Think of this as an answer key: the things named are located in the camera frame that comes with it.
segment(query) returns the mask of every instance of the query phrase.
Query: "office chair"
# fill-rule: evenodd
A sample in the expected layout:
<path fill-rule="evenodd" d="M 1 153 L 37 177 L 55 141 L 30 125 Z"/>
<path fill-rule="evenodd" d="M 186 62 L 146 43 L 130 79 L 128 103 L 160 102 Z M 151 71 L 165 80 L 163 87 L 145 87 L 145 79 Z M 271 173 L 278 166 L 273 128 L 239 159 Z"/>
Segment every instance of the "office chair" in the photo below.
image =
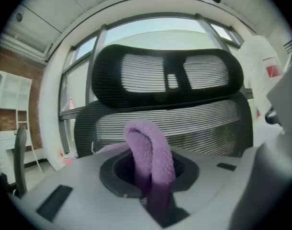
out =
<path fill-rule="evenodd" d="M 250 108 L 239 92 L 243 73 L 230 53 L 111 45 L 93 64 L 98 101 L 76 118 L 79 157 L 123 142 L 124 125 L 134 118 L 155 122 L 182 149 L 241 157 L 253 146 Z"/>
<path fill-rule="evenodd" d="M 15 195 L 22 197 L 27 192 L 24 173 L 24 153 L 26 150 L 27 133 L 24 127 L 19 127 L 16 134 L 14 146 L 14 175 L 16 181 Z"/>

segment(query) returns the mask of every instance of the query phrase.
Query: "brown wall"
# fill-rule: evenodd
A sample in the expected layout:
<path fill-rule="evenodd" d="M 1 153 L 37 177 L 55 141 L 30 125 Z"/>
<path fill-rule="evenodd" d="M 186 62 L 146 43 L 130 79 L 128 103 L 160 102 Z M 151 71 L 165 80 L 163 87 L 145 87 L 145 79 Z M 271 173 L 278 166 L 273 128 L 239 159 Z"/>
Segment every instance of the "brown wall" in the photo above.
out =
<path fill-rule="evenodd" d="M 38 124 L 38 100 L 44 69 L 45 65 L 0 48 L 1 71 L 32 79 L 29 99 L 29 129 L 34 149 L 42 147 Z M 15 115 L 13 116 L 12 110 L 0 109 L 0 131 L 13 130 L 16 126 L 15 122 Z"/>

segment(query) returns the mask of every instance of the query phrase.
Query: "purple cloth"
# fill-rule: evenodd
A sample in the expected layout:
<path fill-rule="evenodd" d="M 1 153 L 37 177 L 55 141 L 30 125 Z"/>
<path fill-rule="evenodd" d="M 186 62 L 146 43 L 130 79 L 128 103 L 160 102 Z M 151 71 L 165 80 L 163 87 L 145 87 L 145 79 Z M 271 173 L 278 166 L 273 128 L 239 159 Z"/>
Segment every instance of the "purple cloth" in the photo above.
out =
<path fill-rule="evenodd" d="M 162 221 L 169 204 L 171 183 L 176 178 L 168 142 L 156 124 L 142 119 L 125 125 L 124 138 L 126 143 L 106 146 L 100 152 L 129 146 L 135 160 L 135 185 L 147 197 L 148 212 Z"/>

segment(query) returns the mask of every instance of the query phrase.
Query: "gray table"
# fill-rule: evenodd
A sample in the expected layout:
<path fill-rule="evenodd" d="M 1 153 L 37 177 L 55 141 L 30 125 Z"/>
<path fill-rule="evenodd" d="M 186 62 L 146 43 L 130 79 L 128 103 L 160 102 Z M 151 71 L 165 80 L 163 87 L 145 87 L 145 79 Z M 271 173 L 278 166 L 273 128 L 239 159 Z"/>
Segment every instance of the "gray table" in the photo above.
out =
<path fill-rule="evenodd" d="M 214 212 L 217 211 L 215 202 L 227 204 L 226 207 L 232 213 L 247 183 L 255 149 L 246 150 L 241 159 L 172 149 L 195 161 L 200 171 L 198 179 L 188 191 L 174 193 L 177 206 L 194 215 L 171 228 L 191 229 L 196 228 L 199 223 L 213 224 Z M 23 202 L 37 209 L 58 185 L 68 185 L 73 187 L 73 191 L 53 220 L 53 223 L 64 229 L 161 229 L 138 199 L 116 197 L 101 183 L 100 166 L 105 160 L 122 151 L 123 149 L 119 149 L 77 159 L 71 165 L 45 178 L 23 197 Z M 233 172 L 217 167 L 221 162 L 237 165 L 237 169 Z M 194 219 L 202 212 L 208 212 L 210 218 L 205 222 L 204 214 L 198 223 Z M 231 213 L 225 212 L 225 224 Z"/>

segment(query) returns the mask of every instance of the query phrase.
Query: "chair headrest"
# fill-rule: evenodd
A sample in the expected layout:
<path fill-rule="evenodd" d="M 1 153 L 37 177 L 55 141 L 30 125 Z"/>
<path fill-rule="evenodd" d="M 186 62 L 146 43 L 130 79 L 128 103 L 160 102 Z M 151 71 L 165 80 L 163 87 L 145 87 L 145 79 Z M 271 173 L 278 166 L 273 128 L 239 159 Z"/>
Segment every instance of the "chair headrest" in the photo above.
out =
<path fill-rule="evenodd" d="M 153 50 L 122 45 L 97 56 L 92 89 L 111 108 L 184 106 L 238 92 L 243 73 L 221 49 Z"/>

